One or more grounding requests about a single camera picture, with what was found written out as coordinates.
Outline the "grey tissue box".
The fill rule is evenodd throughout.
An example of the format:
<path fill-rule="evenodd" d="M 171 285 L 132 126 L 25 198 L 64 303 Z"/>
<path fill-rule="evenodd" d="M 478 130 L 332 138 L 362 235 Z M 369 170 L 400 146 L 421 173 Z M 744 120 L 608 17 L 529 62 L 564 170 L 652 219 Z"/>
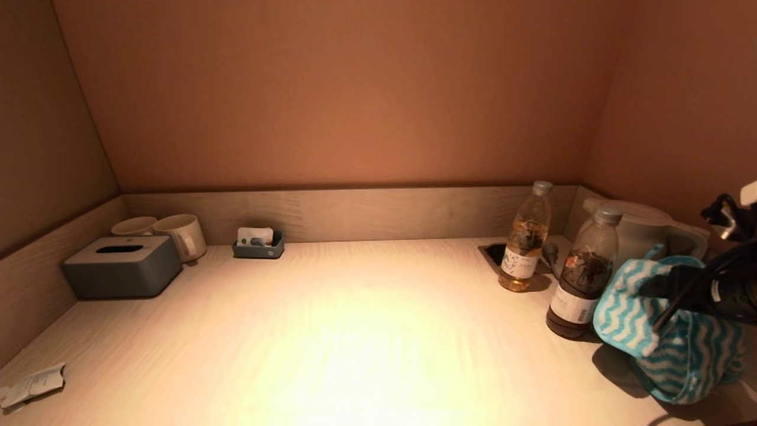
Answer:
<path fill-rule="evenodd" d="M 79 299 L 146 299 L 163 293 L 182 270 L 167 235 L 104 237 L 62 261 Z"/>

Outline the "blue white striped towel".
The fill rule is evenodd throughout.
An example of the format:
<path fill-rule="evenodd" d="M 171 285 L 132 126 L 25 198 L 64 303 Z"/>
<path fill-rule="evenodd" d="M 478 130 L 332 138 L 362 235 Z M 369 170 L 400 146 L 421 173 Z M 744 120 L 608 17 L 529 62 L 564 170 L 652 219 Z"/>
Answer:
<path fill-rule="evenodd" d="M 662 244 L 640 259 L 628 259 L 611 278 L 594 312 L 593 326 L 604 343 L 624 351 L 644 388 L 668 404 L 700 402 L 719 385 L 740 380 L 745 356 L 744 330 L 736 322 L 679 310 L 654 331 L 669 302 L 641 294 L 654 277 L 668 277 L 675 266 L 703 269 L 691 256 L 657 260 Z"/>

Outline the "small grey tray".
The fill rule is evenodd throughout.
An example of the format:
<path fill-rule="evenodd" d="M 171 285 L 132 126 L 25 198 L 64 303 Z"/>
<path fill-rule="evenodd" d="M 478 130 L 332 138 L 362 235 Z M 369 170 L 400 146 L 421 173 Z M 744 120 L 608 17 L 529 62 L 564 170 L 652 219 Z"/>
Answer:
<path fill-rule="evenodd" d="M 238 259 L 280 259 L 286 245 L 281 230 L 273 230 L 272 246 L 239 246 L 238 241 L 231 245 L 235 258 Z"/>

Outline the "crumpled white paper packet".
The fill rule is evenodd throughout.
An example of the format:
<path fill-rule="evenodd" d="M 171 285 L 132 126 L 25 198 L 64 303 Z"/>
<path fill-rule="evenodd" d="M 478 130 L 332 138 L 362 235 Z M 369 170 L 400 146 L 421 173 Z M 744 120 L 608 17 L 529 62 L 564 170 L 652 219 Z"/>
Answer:
<path fill-rule="evenodd" d="M 14 409 L 31 399 L 62 390 L 65 386 L 65 362 L 59 362 L 48 369 L 40 370 L 18 381 L 0 396 L 0 409 Z"/>

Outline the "white ceramic mug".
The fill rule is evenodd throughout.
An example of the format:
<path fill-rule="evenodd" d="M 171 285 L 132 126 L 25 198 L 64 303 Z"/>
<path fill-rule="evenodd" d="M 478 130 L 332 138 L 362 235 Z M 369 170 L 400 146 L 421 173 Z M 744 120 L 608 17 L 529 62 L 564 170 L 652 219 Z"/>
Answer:
<path fill-rule="evenodd" d="M 116 237 L 136 237 L 136 235 L 153 235 L 155 217 L 135 217 L 121 221 L 111 228 L 111 234 Z"/>
<path fill-rule="evenodd" d="M 194 262 L 208 251 L 205 235 L 195 215 L 172 215 L 153 224 L 155 235 L 167 235 L 173 240 L 183 263 Z"/>

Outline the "white electric kettle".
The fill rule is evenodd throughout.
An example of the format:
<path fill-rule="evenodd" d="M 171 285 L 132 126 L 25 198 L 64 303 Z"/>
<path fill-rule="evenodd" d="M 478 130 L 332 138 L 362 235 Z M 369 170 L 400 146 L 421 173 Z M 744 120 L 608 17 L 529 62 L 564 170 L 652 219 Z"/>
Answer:
<path fill-rule="evenodd" d="M 584 210 L 590 214 L 600 206 L 623 213 L 617 226 L 619 251 L 613 272 L 629 259 L 643 258 L 657 244 L 664 247 L 654 259 L 680 254 L 702 260 L 707 253 L 710 232 L 678 222 L 664 211 L 628 201 L 587 198 L 583 202 Z"/>

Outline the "white sachets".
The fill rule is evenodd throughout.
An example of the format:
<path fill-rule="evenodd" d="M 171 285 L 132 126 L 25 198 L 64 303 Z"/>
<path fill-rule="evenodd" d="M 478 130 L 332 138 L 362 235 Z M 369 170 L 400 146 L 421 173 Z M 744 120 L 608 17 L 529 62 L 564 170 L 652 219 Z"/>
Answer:
<path fill-rule="evenodd" d="M 272 246 L 275 231 L 270 228 L 239 228 L 237 232 L 237 246 Z"/>

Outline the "bottle with dark tea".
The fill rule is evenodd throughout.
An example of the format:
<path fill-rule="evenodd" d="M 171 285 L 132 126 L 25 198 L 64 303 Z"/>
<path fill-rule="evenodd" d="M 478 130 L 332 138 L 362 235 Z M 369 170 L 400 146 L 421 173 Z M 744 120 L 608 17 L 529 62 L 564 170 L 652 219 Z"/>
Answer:
<path fill-rule="evenodd" d="M 554 334 L 578 340 L 589 330 L 613 275 L 621 220 L 621 211 L 601 206 L 578 233 L 546 313 L 546 325 Z"/>

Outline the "bottle with light tea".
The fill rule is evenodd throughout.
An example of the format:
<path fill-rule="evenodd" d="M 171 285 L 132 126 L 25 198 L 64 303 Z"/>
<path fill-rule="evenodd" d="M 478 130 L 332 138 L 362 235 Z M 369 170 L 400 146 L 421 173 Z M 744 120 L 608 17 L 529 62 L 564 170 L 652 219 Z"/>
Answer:
<path fill-rule="evenodd" d="M 513 293 L 525 293 L 535 274 L 551 226 L 551 190 L 551 182 L 537 180 L 516 211 L 499 272 L 499 284 Z"/>

